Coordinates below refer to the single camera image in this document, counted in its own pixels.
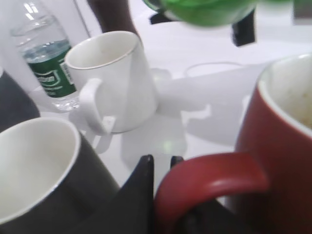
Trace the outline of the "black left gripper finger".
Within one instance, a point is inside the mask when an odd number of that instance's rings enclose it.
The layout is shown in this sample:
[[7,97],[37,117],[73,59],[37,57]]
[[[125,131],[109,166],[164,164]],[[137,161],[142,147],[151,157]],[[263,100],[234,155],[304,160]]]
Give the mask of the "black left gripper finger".
[[74,234],[153,234],[154,158],[142,156],[114,199],[73,229]]

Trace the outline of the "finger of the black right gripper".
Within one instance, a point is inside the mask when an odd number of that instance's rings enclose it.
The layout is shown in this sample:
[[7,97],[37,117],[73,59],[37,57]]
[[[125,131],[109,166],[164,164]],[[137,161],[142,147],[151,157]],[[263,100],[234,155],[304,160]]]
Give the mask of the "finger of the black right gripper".
[[255,42],[254,13],[232,25],[232,42],[235,46],[244,46]]
[[171,11],[157,12],[150,17],[150,24],[180,21]]

